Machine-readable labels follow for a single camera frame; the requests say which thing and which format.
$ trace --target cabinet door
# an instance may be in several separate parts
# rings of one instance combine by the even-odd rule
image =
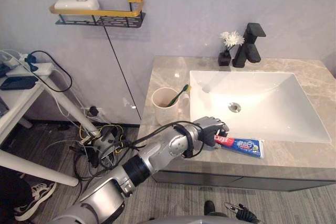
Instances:
[[[335,181],[242,177],[230,182],[227,186],[246,189],[295,191],[334,183]]]
[[[200,186],[227,186],[230,182],[234,182],[241,177],[223,176],[214,174],[200,173],[179,173],[159,171],[153,175],[156,182],[200,185]]]

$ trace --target marble countertop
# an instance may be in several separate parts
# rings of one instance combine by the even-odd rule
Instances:
[[[294,73],[325,125],[332,142],[320,144],[268,141],[264,145],[265,158],[263,159],[206,147],[199,156],[193,159],[177,158],[164,170],[252,177],[335,180],[336,80],[320,60],[262,59],[259,63],[247,61],[244,68],[234,68],[232,66],[220,67],[217,58],[155,57],[139,137],[159,127],[150,100],[152,93],[160,87],[180,90],[186,83],[189,83],[190,70]],[[179,119],[190,120],[190,112],[181,111]]]

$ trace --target white soap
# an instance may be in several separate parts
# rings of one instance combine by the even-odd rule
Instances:
[[[54,5],[58,9],[76,9],[76,10],[99,10],[98,0],[58,0]],[[93,21],[92,16],[86,15],[62,15],[66,21]]]

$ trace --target power strip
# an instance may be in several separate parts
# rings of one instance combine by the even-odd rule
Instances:
[[[34,63],[34,66],[38,67],[34,74],[37,76],[48,76],[54,70],[54,65],[51,62],[48,63]],[[17,66],[15,69],[7,72],[8,77],[19,77],[19,76],[34,76],[32,73],[28,72],[23,66]]]

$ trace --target drain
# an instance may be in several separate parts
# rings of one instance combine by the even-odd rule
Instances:
[[[235,102],[229,103],[228,108],[229,108],[229,110],[231,110],[234,113],[238,113],[239,111],[241,111],[240,105],[238,103],[235,103]]]

